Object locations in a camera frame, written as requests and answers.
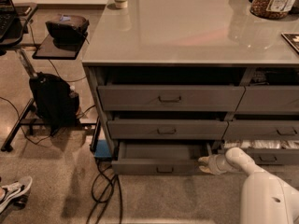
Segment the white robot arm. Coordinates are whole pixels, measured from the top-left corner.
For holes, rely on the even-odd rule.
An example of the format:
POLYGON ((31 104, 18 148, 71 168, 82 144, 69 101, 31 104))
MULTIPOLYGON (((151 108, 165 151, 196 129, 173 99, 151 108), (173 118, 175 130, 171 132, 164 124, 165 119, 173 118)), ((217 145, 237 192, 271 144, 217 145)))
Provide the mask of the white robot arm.
POLYGON ((240 198, 240 224, 295 224, 299 218, 299 191, 258 166, 239 147, 225 154, 198 159, 204 173, 221 175, 243 171, 247 178, 240 198))

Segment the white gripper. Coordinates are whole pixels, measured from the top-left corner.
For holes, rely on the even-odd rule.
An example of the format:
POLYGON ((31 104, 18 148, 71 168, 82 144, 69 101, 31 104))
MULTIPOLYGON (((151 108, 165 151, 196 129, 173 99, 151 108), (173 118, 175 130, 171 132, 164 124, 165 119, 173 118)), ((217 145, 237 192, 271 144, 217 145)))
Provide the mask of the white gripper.
POLYGON ((200 157, 199 163, 207 164, 207 167, 200 166, 199 169, 205 174, 221 175, 236 172, 237 169, 231 165, 224 155, 211 155, 210 157, 200 157))

